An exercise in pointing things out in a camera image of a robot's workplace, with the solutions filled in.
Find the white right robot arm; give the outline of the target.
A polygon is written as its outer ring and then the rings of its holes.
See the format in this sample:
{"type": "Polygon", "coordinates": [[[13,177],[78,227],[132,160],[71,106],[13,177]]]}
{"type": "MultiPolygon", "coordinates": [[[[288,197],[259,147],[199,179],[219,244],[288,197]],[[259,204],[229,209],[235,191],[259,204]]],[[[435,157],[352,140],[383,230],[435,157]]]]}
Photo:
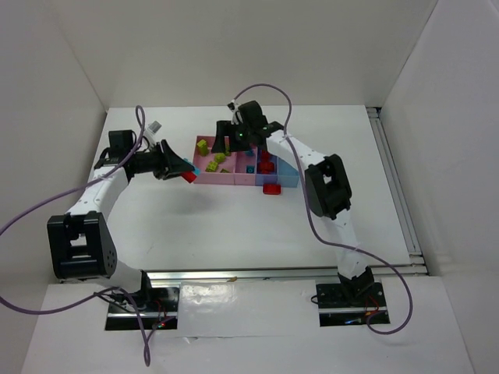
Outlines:
{"type": "Polygon", "coordinates": [[[232,118],[217,122],[212,151],[223,151],[228,140],[232,152],[258,146],[284,161],[296,163],[310,226],[314,226],[312,216],[332,221],[340,242],[325,238],[319,242],[340,249],[337,254],[340,285],[346,298],[356,298],[359,293],[356,282],[366,266],[356,256],[359,242],[350,215],[352,189],[342,159],[337,154],[316,152],[291,135],[286,123],[269,122],[256,101],[245,104],[231,101],[228,108],[232,118]]]}

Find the wide red lego brick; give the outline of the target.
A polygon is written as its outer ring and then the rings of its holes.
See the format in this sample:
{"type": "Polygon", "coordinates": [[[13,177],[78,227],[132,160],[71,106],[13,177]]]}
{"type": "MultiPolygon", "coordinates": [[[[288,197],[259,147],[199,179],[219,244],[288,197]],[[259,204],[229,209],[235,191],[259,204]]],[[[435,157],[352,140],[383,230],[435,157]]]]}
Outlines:
{"type": "Polygon", "coordinates": [[[281,186],[274,183],[264,183],[262,192],[264,195],[279,196],[281,195],[281,186]]]}

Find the long green lego brick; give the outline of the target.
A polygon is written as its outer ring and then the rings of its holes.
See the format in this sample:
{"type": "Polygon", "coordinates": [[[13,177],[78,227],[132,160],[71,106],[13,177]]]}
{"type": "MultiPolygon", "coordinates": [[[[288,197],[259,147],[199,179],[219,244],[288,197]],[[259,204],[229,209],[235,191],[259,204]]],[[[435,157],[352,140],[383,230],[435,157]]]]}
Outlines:
{"type": "Polygon", "coordinates": [[[205,168],[205,171],[211,173],[211,172],[216,172],[217,169],[218,169],[218,162],[216,162],[216,161],[210,161],[207,164],[207,166],[205,168]]]}

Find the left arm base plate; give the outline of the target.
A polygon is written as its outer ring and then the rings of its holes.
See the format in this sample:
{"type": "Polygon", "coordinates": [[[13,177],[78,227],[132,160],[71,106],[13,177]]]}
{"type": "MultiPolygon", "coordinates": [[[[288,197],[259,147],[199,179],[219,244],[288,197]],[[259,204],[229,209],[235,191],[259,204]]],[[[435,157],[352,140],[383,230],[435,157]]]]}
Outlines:
{"type": "MultiPolygon", "coordinates": [[[[148,331],[153,328],[159,330],[176,330],[178,326],[179,286],[160,287],[150,289],[148,301],[136,300],[139,307],[143,328],[148,331]]],[[[108,305],[106,331],[139,330],[139,322],[132,304],[119,293],[106,296],[111,303],[108,305]]]]}

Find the yellow-green lego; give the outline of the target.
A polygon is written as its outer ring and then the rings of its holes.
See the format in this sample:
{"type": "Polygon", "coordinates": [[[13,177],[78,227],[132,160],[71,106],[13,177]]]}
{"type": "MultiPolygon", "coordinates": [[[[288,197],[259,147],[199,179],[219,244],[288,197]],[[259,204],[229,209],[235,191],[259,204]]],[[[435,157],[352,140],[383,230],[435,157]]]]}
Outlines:
{"type": "Polygon", "coordinates": [[[196,149],[201,157],[206,157],[210,153],[208,143],[205,139],[201,139],[196,143],[196,149]]]}

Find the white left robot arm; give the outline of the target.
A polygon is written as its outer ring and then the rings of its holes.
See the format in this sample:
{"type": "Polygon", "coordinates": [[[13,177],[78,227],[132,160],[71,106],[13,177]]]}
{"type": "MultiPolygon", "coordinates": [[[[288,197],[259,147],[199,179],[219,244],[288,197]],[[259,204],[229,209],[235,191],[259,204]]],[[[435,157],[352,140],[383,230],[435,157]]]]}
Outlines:
{"type": "Polygon", "coordinates": [[[124,288],[142,305],[154,298],[150,278],[145,271],[119,260],[107,219],[136,175],[151,174],[158,180],[181,177],[193,182],[195,167],[165,140],[135,150],[132,130],[111,131],[108,141],[94,166],[91,185],[66,213],[48,220],[52,267],[61,281],[93,281],[124,288]]]}

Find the green lego from multicolour stack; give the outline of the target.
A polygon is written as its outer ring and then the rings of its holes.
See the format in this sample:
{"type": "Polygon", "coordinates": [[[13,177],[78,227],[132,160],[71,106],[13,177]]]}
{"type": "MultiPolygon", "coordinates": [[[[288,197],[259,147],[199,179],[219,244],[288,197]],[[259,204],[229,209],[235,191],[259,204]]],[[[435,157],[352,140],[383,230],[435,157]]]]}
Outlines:
{"type": "Polygon", "coordinates": [[[226,156],[224,153],[216,153],[214,155],[214,161],[218,164],[224,163],[226,159],[226,156]]]}

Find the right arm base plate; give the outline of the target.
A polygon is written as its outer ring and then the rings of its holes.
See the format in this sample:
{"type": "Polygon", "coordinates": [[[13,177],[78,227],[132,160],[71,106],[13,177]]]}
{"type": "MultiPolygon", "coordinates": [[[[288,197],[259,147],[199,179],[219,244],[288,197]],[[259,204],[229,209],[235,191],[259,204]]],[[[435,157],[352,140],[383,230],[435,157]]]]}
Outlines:
{"type": "Polygon", "coordinates": [[[381,282],[353,301],[346,298],[340,284],[317,284],[316,289],[310,301],[318,307],[321,327],[366,325],[370,316],[373,325],[390,323],[381,282]]]}

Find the curved red lego brick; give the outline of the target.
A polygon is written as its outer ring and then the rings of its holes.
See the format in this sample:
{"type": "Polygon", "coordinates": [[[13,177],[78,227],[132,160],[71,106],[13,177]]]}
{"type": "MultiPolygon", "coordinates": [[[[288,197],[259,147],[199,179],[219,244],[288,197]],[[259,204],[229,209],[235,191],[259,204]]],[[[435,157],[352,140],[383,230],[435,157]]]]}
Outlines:
{"type": "Polygon", "coordinates": [[[261,159],[263,162],[269,161],[269,160],[270,160],[270,154],[269,154],[267,151],[262,151],[262,152],[261,152],[260,159],[261,159]]]}

